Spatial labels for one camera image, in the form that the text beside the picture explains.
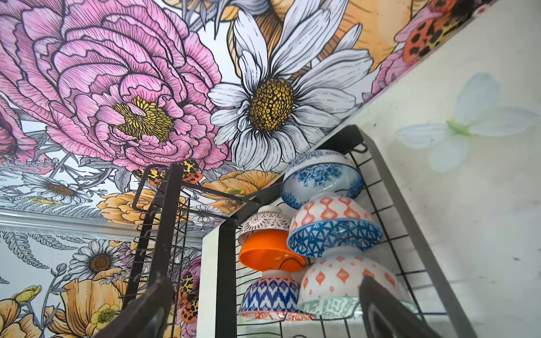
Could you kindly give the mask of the blue floral ceramic bowl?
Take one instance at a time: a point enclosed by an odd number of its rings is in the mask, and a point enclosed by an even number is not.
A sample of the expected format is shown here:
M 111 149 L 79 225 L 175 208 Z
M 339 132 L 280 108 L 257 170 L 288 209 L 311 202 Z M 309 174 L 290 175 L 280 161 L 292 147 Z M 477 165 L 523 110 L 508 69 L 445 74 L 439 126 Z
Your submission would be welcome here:
M 364 180 L 345 155 L 317 149 L 300 156 L 285 172 L 281 198 L 291 208 L 298 209 L 316 196 L 336 194 L 355 199 Z

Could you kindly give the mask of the orange plastic bowl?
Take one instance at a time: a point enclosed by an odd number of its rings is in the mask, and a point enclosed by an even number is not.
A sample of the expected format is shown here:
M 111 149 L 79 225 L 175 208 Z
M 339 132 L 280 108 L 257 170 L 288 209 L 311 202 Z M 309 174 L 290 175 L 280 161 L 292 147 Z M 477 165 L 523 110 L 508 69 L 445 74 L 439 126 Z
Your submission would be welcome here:
M 287 246 L 288 231 L 259 230 L 248 237 L 239 253 L 239 261 L 252 270 L 283 270 L 295 273 L 307 265 L 304 256 Z

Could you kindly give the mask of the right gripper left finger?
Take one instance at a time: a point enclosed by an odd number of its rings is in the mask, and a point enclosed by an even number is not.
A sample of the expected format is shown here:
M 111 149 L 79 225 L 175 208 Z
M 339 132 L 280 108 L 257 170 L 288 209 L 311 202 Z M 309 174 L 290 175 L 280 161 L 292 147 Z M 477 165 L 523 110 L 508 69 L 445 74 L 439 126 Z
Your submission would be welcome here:
M 163 337 L 170 307 L 173 284 L 168 277 L 160 277 L 139 298 L 96 335 L 97 338 Z

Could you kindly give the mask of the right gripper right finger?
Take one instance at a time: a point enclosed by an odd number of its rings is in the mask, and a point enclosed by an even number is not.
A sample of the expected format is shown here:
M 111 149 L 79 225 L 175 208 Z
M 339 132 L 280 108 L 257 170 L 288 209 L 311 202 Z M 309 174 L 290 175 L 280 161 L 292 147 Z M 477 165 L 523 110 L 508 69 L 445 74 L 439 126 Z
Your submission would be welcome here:
M 359 301 L 369 338 L 440 338 L 437 332 L 370 276 L 362 280 Z

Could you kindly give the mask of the white perforated strainer bowl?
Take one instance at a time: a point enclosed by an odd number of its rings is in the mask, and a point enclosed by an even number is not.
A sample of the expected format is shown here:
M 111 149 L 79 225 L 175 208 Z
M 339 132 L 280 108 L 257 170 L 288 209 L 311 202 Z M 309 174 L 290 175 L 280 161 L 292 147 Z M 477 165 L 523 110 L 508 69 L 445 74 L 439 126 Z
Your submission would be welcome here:
M 288 231 L 291 218 L 282 212 L 277 206 L 262 206 L 255 214 L 251 215 L 241 226 L 238 237 L 239 245 L 260 230 Z

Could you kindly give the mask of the orange patterned ceramic bowl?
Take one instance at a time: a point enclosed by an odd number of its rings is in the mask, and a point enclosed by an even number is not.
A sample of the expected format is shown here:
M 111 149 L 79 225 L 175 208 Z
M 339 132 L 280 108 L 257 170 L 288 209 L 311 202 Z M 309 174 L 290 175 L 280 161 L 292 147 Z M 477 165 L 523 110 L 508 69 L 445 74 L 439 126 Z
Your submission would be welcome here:
M 300 283 L 291 273 L 267 270 L 242 297 L 238 315 L 262 321 L 312 321 L 314 315 L 299 310 Z

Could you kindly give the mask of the black wire dish rack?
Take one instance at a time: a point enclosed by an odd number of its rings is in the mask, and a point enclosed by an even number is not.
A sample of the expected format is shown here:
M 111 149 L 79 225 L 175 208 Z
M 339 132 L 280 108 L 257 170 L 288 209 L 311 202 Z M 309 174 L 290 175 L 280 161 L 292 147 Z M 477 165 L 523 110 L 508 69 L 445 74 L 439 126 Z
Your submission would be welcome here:
M 412 312 L 440 336 L 451 326 L 458 337 L 474 337 L 473 326 L 453 292 L 413 213 L 383 159 L 376 143 L 356 125 L 334 134 L 319 149 L 345 155 L 361 173 L 364 186 L 354 200 L 383 228 L 379 244 L 362 252 L 397 276 L 417 312 Z M 145 222 L 128 288 L 125 310 L 160 277 L 173 284 L 173 302 L 163 334 L 176 337 L 179 323 L 197 324 L 198 337 L 367 337 L 362 314 L 357 317 L 312 321 L 262 321 L 238 315 L 248 287 L 263 274 L 239 261 L 241 226 L 262 206 L 277 206 L 292 218 L 298 209 L 281 198 L 283 177 L 270 187 L 244 197 L 234 197 L 239 208 L 221 217 L 221 224 L 203 241 L 201 270 L 194 273 L 185 253 L 189 217 L 196 214 L 191 193 L 219 196 L 216 188 L 185 183 L 183 168 L 173 164 L 145 213 Z M 319 257 L 305 257 L 307 265 L 291 273 L 300 283 Z

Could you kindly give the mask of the dark blue patterned bowl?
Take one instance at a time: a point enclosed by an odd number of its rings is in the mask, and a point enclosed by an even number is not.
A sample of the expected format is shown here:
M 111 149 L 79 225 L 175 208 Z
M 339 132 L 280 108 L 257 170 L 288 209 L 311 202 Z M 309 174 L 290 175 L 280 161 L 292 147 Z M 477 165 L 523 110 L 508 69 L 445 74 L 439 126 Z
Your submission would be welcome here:
M 321 257 L 337 246 L 366 251 L 383 239 L 383 228 L 361 204 L 349 197 L 315 197 L 292 218 L 287 246 L 305 257 Z

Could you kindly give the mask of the green patterned ceramic bowl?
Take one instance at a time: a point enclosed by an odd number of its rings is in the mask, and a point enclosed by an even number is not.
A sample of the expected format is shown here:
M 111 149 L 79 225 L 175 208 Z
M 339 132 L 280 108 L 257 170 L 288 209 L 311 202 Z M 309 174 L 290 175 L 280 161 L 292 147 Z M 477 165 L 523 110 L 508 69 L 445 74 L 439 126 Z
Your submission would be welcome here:
M 372 277 L 408 310 L 417 312 L 397 276 L 354 246 L 327 249 L 316 259 L 301 281 L 298 308 L 323 319 L 357 317 L 362 314 L 359 289 L 365 277 Z

